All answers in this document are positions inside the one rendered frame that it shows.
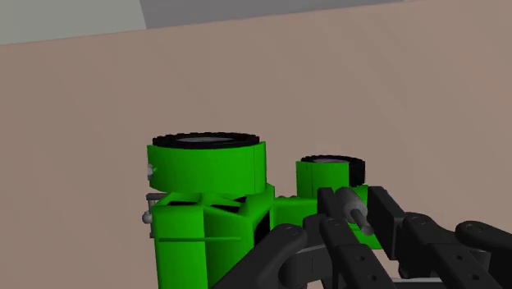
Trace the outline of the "green toy tractor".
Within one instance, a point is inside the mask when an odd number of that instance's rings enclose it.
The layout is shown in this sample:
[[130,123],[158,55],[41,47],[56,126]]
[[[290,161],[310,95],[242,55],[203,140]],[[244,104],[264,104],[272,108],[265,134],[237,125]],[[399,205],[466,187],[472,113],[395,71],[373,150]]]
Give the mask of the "green toy tractor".
[[239,132],[160,135],[147,148],[148,210],[158,289],[211,289],[275,226],[317,211],[322,187],[366,198],[365,163],[309,155],[295,165],[297,192],[278,197],[267,181],[266,145]]

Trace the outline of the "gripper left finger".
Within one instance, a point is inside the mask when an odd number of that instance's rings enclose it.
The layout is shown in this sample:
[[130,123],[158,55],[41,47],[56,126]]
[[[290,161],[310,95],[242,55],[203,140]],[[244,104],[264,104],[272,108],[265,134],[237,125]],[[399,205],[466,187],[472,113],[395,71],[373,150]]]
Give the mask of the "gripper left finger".
[[[318,190],[319,231],[331,257],[333,289],[394,289],[394,283],[376,255],[359,242],[347,222],[335,217],[339,198],[331,188]],[[296,225],[274,227],[212,289],[278,289],[281,266],[308,241],[307,232]]]

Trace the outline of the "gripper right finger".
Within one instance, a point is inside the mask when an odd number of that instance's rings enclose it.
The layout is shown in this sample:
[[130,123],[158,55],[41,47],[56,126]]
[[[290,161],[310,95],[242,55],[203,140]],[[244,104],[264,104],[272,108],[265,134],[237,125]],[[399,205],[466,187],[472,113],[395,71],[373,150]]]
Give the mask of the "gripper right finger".
[[454,232],[405,212],[384,188],[368,188],[368,221],[389,259],[412,278],[436,273],[446,289],[512,289],[512,233],[464,221]]

